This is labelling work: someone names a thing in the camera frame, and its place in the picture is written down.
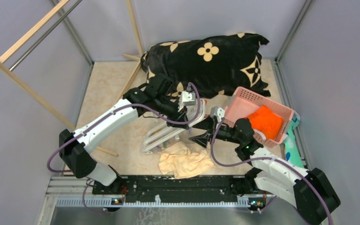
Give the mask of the white clip hanger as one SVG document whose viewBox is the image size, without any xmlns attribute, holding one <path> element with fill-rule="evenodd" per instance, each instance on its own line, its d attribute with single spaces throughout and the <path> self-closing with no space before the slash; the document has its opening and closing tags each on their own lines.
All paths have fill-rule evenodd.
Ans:
<svg viewBox="0 0 360 225">
<path fill-rule="evenodd" d="M 178 136 L 178 134 L 183 131 L 188 131 L 191 127 L 204 120 L 206 101 L 202 99 L 200 103 L 201 104 L 200 110 L 198 111 L 198 116 L 193 122 L 188 124 L 189 128 L 183 129 L 179 127 L 169 127 L 167 126 L 167 123 L 164 122 L 148 131 L 146 136 L 144 137 L 144 141 L 141 147 L 141 153 L 152 154 L 155 147 L 158 147 L 160 144 L 163 144 L 171 138 Z"/>
</svg>

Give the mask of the cream boxer underwear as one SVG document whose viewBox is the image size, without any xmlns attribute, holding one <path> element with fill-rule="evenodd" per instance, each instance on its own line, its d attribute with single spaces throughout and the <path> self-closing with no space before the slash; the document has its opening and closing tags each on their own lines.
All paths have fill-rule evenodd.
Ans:
<svg viewBox="0 0 360 225">
<path fill-rule="evenodd" d="M 214 163 L 205 148 L 177 142 L 161 152 L 158 166 L 163 175 L 186 179 L 206 172 Z"/>
</svg>

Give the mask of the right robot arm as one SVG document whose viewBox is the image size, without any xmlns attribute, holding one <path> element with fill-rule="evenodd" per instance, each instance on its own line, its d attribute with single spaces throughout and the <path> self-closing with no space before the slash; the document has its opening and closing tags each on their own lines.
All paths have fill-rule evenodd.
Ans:
<svg viewBox="0 0 360 225">
<path fill-rule="evenodd" d="M 334 223 L 332 212 L 341 201 L 326 174 L 318 169 L 308 170 L 273 155 L 254 137 L 248 119 L 241 118 L 233 127 L 207 117 L 196 126 L 206 133 L 189 140 L 214 149 L 217 139 L 238 144 L 235 149 L 241 162 L 234 166 L 250 164 L 252 169 L 245 175 L 245 187 L 250 193 L 267 191 L 291 204 L 300 216 L 311 225 L 320 225 L 327 220 Z"/>
</svg>

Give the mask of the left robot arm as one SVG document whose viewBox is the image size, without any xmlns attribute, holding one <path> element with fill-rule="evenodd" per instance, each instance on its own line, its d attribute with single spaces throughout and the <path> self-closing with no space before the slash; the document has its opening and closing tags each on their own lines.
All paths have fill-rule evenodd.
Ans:
<svg viewBox="0 0 360 225">
<path fill-rule="evenodd" d="M 76 131 L 59 134 L 58 155 L 76 178 L 90 178 L 103 184 L 110 194 L 121 190 L 118 174 L 91 156 L 91 152 L 113 132 L 138 119 L 147 111 L 167 119 L 170 125 L 186 126 L 187 110 L 167 96 L 173 80 L 157 74 L 147 83 L 127 91 L 108 111 Z"/>
</svg>

